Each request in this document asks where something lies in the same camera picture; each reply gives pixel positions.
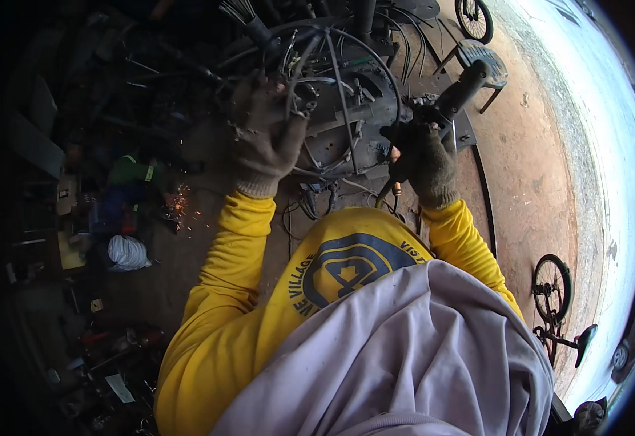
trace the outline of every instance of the lavender cloth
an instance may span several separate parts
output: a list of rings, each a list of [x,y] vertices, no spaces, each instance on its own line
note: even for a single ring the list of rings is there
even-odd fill
[[[433,260],[298,327],[212,434],[539,435],[554,383],[504,300]]]

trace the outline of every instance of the glove cuff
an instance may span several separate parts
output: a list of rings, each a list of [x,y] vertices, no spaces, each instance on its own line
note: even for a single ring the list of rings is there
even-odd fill
[[[278,182],[279,179],[274,177],[249,173],[238,178],[236,187],[238,191],[251,198],[274,198],[278,192]]]
[[[436,189],[429,195],[419,196],[419,204],[427,209],[443,209],[461,198],[461,193],[453,188]]]

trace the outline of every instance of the bicycle saddle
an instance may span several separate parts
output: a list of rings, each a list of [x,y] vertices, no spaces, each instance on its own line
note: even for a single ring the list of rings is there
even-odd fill
[[[581,359],[584,358],[584,353],[586,353],[586,349],[591,343],[591,340],[596,336],[596,330],[598,330],[598,324],[592,324],[582,332],[581,335],[574,338],[574,342],[577,344],[577,361],[574,364],[575,368],[579,368],[581,364]]]

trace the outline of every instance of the bicycle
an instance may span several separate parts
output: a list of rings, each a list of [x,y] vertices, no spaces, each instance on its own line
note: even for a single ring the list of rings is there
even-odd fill
[[[494,34],[492,15],[482,0],[455,0],[455,17],[467,39],[488,44]]]
[[[589,343],[596,335],[597,324],[586,327],[581,335],[569,341],[562,334],[562,321],[566,317],[574,298],[574,286],[569,267],[556,255],[544,255],[538,261],[533,271],[531,291],[535,299],[535,306],[544,326],[533,328],[533,334],[548,350],[550,365],[555,367],[557,344],[562,344],[577,350],[574,364],[578,368],[584,358]]]

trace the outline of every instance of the white plastic bag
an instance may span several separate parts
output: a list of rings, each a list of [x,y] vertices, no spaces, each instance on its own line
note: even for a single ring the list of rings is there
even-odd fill
[[[152,265],[148,260],[148,250],[141,241],[120,234],[109,240],[109,258],[116,264],[110,271],[133,271]]]

